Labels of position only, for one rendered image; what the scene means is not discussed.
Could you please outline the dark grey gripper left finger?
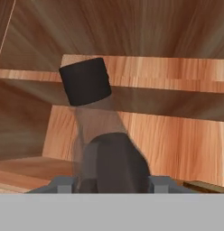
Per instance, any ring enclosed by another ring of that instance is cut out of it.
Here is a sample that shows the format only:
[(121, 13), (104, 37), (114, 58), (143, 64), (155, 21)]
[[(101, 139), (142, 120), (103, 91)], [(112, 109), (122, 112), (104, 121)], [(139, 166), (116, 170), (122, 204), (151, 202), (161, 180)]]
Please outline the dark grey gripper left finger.
[(73, 193), (77, 182), (76, 177), (58, 176), (47, 185), (30, 190), (30, 193)]

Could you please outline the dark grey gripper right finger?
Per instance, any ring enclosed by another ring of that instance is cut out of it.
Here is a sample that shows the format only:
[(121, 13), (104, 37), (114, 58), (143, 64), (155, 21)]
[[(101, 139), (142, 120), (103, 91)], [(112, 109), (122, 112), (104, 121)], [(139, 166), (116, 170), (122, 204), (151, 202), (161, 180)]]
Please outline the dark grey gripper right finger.
[(165, 193), (165, 194), (179, 194), (179, 193), (193, 193), (193, 190), (179, 186), (172, 178), (168, 176), (154, 176), (148, 177), (149, 192), (150, 193)]

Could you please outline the clear bottle with black cap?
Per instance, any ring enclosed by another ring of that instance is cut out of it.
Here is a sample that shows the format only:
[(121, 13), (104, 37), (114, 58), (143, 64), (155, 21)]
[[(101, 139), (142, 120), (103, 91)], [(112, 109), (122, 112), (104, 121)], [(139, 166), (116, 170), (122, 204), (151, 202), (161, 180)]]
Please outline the clear bottle with black cap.
[(146, 193), (149, 167), (114, 109), (104, 60), (63, 66), (60, 74), (79, 132), (77, 192)]

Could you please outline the wooden cabinet shelf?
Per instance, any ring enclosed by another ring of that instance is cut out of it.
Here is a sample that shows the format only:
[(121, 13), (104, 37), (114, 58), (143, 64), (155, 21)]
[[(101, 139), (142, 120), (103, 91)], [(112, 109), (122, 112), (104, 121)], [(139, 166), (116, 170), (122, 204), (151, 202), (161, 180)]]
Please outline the wooden cabinet shelf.
[(224, 93), (224, 60), (105, 56), (117, 87)]

